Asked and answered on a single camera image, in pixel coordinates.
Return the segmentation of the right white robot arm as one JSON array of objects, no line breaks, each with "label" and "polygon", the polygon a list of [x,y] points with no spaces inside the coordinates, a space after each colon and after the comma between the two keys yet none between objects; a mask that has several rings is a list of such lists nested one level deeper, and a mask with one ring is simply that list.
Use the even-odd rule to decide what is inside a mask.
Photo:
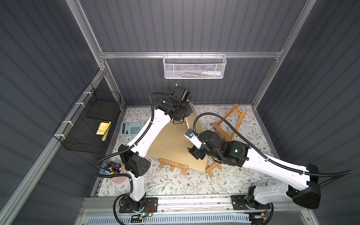
[{"label": "right white robot arm", "polygon": [[189,129],[184,136],[194,145],[188,151],[195,159],[208,155],[217,163],[257,170],[279,181],[272,186],[250,186],[244,198],[250,209],[277,202],[294,202],[307,209],[319,207],[320,186],[317,179],[307,175],[311,169],[316,170],[316,166],[297,166],[268,155],[261,156],[248,144],[228,142],[210,130],[196,134]]}]

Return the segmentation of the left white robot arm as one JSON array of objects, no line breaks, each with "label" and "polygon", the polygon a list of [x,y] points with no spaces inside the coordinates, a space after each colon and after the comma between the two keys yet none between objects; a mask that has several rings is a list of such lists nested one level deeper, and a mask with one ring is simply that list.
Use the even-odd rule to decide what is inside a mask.
[{"label": "left white robot arm", "polygon": [[131,177],[132,188],[128,201],[135,208],[142,208],[146,199],[143,176],[148,172],[151,162],[145,156],[158,134],[171,120],[180,121],[192,113],[189,95],[188,90],[169,95],[151,93],[151,117],[132,141],[118,148],[122,163]]}]

